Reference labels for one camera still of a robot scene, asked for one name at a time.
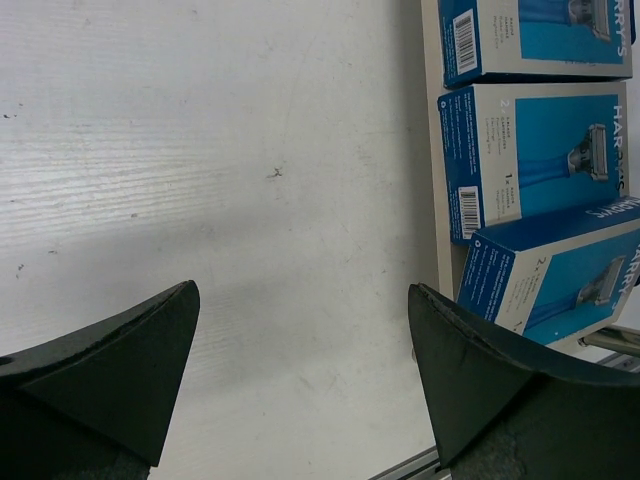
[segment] harry's razor package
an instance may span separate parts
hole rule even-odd
[[[640,199],[474,233],[458,303],[543,345],[614,323],[640,275]]]
[[[474,85],[439,100],[451,240],[629,193],[626,85]]]
[[[445,86],[630,78],[632,0],[439,0]]]

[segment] razor box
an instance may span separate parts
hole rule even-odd
[[[614,323],[640,275],[640,199],[619,198],[474,233],[458,303],[543,345]]]
[[[623,82],[473,85],[439,109],[453,243],[629,193]]]
[[[444,84],[630,78],[632,0],[439,0]]]

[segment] white wooden surface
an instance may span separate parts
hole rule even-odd
[[[0,355],[193,278],[153,479],[363,479],[433,445],[419,2],[0,8]]]

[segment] white barcode label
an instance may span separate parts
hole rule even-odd
[[[478,201],[478,187],[458,188],[460,200],[460,220],[462,223],[462,238],[469,240],[473,232],[480,228],[480,202]]]
[[[458,75],[462,75],[478,66],[473,9],[453,19],[453,35],[456,42]]]

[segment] razor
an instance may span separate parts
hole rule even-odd
[[[582,25],[603,42],[611,42],[609,0],[519,0],[520,21]]]
[[[596,182],[607,182],[608,165],[607,127],[596,123],[589,127],[580,143],[569,153],[548,160],[518,162],[518,180],[520,188],[524,188],[586,173]]]
[[[613,290],[618,283],[626,258],[624,255],[614,258],[607,265],[607,268],[580,290],[554,302],[534,307],[529,315],[525,331],[562,313],[575,310],[581,305],[593,304],[602,307],[611,303]]]

